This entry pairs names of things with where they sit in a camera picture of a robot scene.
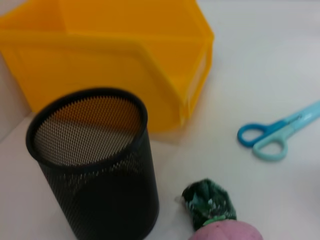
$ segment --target black mesh pen holder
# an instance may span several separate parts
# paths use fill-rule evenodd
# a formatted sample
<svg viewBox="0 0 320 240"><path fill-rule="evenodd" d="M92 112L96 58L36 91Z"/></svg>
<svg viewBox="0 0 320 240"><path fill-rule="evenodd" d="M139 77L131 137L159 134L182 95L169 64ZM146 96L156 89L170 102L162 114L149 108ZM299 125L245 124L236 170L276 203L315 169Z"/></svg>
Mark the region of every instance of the black mesh pen holder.
<svg viewBox="0 0 320 240"><path fill-rule="evenodd" d="M96 88L53 102L30 124L27 149L78 240L141 240L155 225L147 118L134 95Z"/></svg>

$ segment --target green fabric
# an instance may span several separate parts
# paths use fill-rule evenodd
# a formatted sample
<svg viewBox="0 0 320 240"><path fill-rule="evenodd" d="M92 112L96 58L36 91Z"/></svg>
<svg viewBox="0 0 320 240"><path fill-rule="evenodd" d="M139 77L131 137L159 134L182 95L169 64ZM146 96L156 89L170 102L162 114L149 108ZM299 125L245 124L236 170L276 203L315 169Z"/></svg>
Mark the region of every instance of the green fabric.
<svg viewBox="0 0 320 240"><path fill-rule="evenodd" d="M183 191L182 197L195 230L221 220L237 220L228 193L210 179L191 184Z"/></svg>

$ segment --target pink object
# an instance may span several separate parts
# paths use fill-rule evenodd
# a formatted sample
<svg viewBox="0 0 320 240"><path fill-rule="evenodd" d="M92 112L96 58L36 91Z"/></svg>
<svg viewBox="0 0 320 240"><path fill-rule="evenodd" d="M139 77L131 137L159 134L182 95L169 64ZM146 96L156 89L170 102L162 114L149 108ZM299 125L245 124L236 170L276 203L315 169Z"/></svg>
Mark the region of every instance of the pink object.
<svg viewBox="0 0 320 240"><path fill-rule="evenodd" d="M189 240L264 240L253 226L235 220L210 223L200 228Z"/></svg>

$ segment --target scissors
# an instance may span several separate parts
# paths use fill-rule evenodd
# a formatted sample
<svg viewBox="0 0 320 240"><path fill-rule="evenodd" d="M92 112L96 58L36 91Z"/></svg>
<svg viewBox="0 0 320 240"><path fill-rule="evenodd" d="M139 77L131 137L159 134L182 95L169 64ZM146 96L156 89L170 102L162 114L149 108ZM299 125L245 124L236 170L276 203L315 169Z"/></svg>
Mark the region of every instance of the scissors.
<svg viewBox="0 0 320 240"><path fill-rule="evenodd" d="M237 138L242 145L252 148L253 153L258 158L267 161L279 161L288 153L287 139L298 130L316 120L318 117L320 117L320 101L270 125L259 123L244 125L239 129ZM247 141L243 138L243 134L247 130L259 130L262 131L262 135L253 140ZM280 144L282 152L278 154L267 154L262 152L261 149L270 143Z"/></svg>

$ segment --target yellow plastic bin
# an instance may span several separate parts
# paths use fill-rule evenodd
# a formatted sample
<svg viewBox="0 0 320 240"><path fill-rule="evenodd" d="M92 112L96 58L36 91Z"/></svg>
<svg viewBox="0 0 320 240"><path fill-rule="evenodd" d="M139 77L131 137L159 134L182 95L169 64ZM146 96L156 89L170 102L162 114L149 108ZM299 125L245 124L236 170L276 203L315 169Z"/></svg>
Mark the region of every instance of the yellow plastic bin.
<svg viewBox="0 0 320 240"><path fill-rule="evenodd" d="M29 0L0 17L0 51L34 112L115 87L142 99L151 132L191 116L213 40L195 0Z"/></svg>

